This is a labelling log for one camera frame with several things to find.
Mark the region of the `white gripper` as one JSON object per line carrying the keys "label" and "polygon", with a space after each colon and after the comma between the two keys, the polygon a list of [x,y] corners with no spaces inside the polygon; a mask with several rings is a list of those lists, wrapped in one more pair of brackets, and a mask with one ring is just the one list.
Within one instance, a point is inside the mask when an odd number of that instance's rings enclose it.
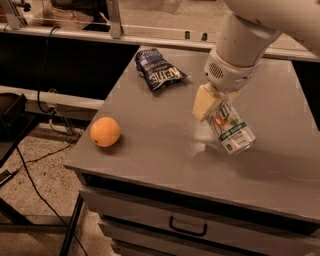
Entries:
{"label": "white gripper", "polygon": [[211,83],[199,86],[193,115],[199,121],[207,118],[219,99],[216,89],[225,94],[229,93],[227,99],[234,101],[240,93],[239,90],[253,77],[261,57],[262,52],[253,49],[232,52],[213,48],[204,66],[205,75]]}

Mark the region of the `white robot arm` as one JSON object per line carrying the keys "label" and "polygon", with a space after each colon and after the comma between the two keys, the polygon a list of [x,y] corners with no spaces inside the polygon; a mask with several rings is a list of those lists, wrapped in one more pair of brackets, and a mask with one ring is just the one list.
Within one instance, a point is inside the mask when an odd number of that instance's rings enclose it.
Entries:
{"label": "white robot arm", "polygon": [[216,46],[204,72],[208,83],[199,87],[193,114],[202,121],[220,98],[231,98],[247,84],[266,49],[286,34],[320,53],[319,0],[224,0],[225,16]]}

